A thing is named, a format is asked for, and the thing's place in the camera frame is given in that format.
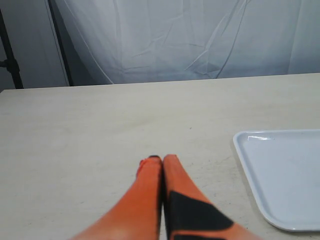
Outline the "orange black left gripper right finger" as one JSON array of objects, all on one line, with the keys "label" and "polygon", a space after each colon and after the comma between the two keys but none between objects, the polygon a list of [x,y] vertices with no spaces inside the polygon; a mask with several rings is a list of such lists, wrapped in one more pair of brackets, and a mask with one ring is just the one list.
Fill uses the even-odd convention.
[{"label": "orange black left gripper right finger", "polygon": [[163,159],[164,215],[169,240],[259,240],[217,209],[199,190],[179,158]]}]

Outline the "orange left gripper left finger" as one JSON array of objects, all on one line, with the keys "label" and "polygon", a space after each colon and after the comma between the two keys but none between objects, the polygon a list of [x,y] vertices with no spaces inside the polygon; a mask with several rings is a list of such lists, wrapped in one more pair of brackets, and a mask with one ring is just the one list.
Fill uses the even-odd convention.
[{"label": "orange left gripper left finger", "polygon": [[158,240],[162,212],[163,164],[152,155],[140,161],[122,198],[73,240]]}]

